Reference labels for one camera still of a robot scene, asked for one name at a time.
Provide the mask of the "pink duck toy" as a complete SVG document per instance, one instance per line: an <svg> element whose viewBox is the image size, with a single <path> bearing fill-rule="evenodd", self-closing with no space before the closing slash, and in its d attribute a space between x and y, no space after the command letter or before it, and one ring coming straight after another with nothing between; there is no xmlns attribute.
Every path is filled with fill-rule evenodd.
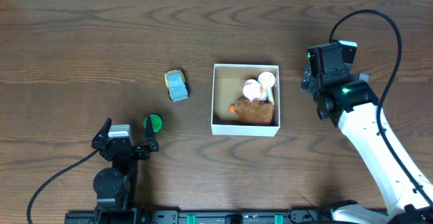
<svg viewBox="0 0 433 224"><path fill-rule="evenodd" d="M253 102L255 99L258 99L260 102L267 101L267 92L265 88L254 79L248 79L244 83L242 93L250 102Z"/></svg>

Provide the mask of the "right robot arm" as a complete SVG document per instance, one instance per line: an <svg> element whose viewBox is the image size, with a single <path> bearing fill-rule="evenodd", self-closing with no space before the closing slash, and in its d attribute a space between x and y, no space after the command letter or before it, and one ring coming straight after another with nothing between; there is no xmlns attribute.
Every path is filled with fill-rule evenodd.
<svg viewBox="0 0 433 224"><path fill-rule="evenodd" d="M432 183L415 165L380 109L366 74L350 74L357 44L334 41L307 49L302 90L313 95L317 113L329 119L361 155L386 205L386 213L352 202L326 211L347 223L431 223Z"/></svg>

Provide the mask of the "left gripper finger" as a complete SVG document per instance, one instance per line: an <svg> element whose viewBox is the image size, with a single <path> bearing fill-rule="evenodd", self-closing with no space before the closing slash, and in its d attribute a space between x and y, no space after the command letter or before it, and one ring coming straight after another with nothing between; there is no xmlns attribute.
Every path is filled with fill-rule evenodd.
<svg viewBox="0 0 433 224"><path fill-rule="evenodd" d="M108 133L110 130L110 127L112 125L112 119L108 117L102 126L102 128L98 131L98 133L95 136L95 142L102 142L105 140L105 138L108 137Z"/></svg>
<svg viewBox="0 0 433 224"><path fill-rule="evenodd" d="M156 143L156 136L152 126L152 117L149 115L145 118L145 139L148 145Z"/></svg>

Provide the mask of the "yellow grey toy car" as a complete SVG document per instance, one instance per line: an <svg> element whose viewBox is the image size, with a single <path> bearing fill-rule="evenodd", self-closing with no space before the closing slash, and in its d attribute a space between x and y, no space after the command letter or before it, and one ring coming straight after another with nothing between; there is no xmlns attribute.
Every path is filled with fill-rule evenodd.
<svg viewBox="0 0 433 224"><path fill-rule="evenodd" d="M189 87L181 70L171 70L164 74L169 98L178 102L189 97Z"/></svg>

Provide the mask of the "small wooden rattle drum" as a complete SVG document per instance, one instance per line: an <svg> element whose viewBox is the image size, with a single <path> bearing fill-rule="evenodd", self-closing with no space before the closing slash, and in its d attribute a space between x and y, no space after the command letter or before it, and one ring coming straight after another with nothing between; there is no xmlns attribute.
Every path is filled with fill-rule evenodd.
<svg viewBox="0 0 433 224"><path fill-rule="evenodd" d="M276 83L275 75L271 72L262 72L258 76L258 81L267 94L267 101L270 104L275 105L275 99L273 96L273 86Z"/></svg>

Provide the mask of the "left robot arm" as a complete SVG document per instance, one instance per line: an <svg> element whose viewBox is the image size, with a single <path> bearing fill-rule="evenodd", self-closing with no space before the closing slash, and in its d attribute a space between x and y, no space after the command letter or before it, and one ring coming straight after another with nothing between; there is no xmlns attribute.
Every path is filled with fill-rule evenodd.
<svg viewBox="0 0 433 224"><path fill-rule="evenodd" d="M159 150L151 116L145 118L145 145L133 145L129 125L113 125L108 118L92 139L97 150L112 166L96 174L96 223L149 223L150 215L135 203L138 162L149 160Z"/></svg>

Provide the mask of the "brown plush toy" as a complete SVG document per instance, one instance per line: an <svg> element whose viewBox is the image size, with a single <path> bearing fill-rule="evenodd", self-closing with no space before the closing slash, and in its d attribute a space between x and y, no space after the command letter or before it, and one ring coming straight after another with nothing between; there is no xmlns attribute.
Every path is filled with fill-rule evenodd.
<svg viewBox="0 0 433 224"><path fill-rule="evenodd" d="M243 124L270 125L273 120L275 106L268 102L262 102L259 99L250 101L243 97L230 106L229 111L235 114Z"/></svg>

